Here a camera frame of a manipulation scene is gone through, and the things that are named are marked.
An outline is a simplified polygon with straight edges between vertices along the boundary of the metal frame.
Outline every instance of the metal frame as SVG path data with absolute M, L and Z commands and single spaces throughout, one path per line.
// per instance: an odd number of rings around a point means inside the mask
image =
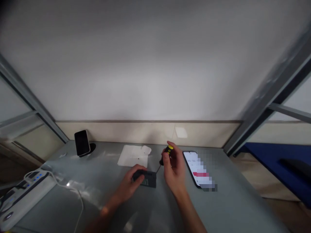
M 311 23 L 273 72 L 245 116 L 244 121 L 226 142 L 223 149 L 234 155 L 250 136 L 274 113 L 280 111 L 310 123 L 307 113 L 281 104 L 307 80 L 311 73 Z
M 38 113 L 37 111 L 26 112 L 26 113 L 21 114 L 21 115 L 19 115 L 19 116 L 16 116 L 16 117 L 10 118 L 10 119 L 8 119 L 8 120 L 2 121 L 2 122 L 0 122 L 0 128 L 3 128 L 3 127 L 5 127 L 5 126 L 8 126 L 8 125 L 10 125 L 10 124 L 12 124 L 12 123 L 15 123 L 15 122 L 17 122 L 17 121 L 20 121 L 20 120 L 25 119 L 25 118 L 27 118 L 27 117 L 30 117 L 30 116 L 32 116 L 32 115 L 35 115 L 35 114 L 37 114 L 37 113 Z
M 22 98 L 22 100 L 33 110 L 40 119 L 64 142 L 69 139 L 55 124 L 52 116 L 30 91 L 20 76 L 11 67 L 11 65 L 0 54 L 0 77 Z
M 311 124 L 311 114 L 307 113 L 307 112 L 303 112 L 291 107 L 287 107 L 287 106 L 283 106 L 283 105 L 279 105 L 279 104 L 275 104 L 272 103 L 268 106 L 268 108 L 270 108 L 273 111 L 279 112 L 279 113 L 283 113 L 285 115 L 288 115 L 290 117 L 294 117 L 298 120 L 304 121 L 306 123 Z

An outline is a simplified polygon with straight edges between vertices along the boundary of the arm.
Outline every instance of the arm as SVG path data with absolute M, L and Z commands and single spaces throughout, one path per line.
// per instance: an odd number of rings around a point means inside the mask
M 141 175 L 135 182 L 132 183 L 133 174 L 139 169 L 147 170 L 145 167 L 138 164 L 132 167 L 125 174 L 116 192 L 100 211 L 99 217 L 84 230 L 84 233 L 107 232 L 111 219 L 118 207 L 133 196 L 138 186 L 144 180 L 144 175 Z
M 207 231 L 190 200 L 185 186 L 185 162 L 182 151 L 174 143 L 170 141 L 167 143 L 174 147 L 175 152 L 171 154 L 171 157 L 164 153 L 164 150 L 162 152 L 164 178 L 176 199 L 186 232 L 206 233 Z

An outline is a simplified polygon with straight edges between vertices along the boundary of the smartphone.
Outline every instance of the smartphone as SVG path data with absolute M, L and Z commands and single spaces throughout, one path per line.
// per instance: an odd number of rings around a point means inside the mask
M 201 188 L 202 185 L 211 183 L 209 174 L 206 172 L 206 166 L 198 158 L 198 154 L 194 151 L 184 151 L 183 154 L 195 185 Z
M 83 156 L 91 152 L 86 130 L 75 133 L 75 146 L 77 149 L 77 156 Z

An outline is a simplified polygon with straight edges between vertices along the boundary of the black electronic device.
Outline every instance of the black electronic device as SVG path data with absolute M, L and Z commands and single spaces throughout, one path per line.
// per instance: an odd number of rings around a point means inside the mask
M 89 155 L 96 148 L 96 144 L 89 143 L 86 130 L 75 133 L 75 146 L 77 149 L 77 156 L 79 157 Z
M 311 185 L 311 166 L 301 160 L 280 159 L 280 164 Z
M 156 188 L 156 172 L 137 170 L 133 175 L 133 181 L 137 180 L 141 175 L 144 175 L 145 179 L 140 185 Z

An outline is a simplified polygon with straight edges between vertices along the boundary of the hand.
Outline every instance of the hand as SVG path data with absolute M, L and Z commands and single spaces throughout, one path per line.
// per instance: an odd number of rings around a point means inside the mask
M 144 175 L 141 175 L 135 182 L 132 182 L 133 174 L 137 170 L 147 170 L 144 166 L 136 164 L 134 167 L 132 167 L 124 176 L 123 180 L 121 181 L 118 189 L 113 195 L 113 199 L 120 204 L 130 199 L 133 194 L 135 193 L 138 186 L 142 183 L 144 180 Z
M 185 162 L 181 149 L 175 143 L 167 141 L 174 150 L 168 155 L 163 149 L 163 163 L 164 163 L 164 179 L 171 189 L 172 193 L 176 196 L 181 192 L 186 192 L 185 186 Z

